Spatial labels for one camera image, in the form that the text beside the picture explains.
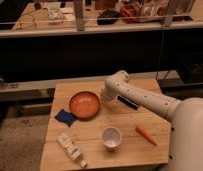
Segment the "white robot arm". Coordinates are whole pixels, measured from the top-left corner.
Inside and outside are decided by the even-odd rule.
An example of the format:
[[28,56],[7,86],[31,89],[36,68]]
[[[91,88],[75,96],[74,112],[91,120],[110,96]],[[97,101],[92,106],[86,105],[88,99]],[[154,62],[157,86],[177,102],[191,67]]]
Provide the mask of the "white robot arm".
[[107,77],[101,90],[101,98],[108,101],[117,95],[171,123],[170,159],[160,171],[203,171],[203,98],[179,100],[133,86],[124,70]]

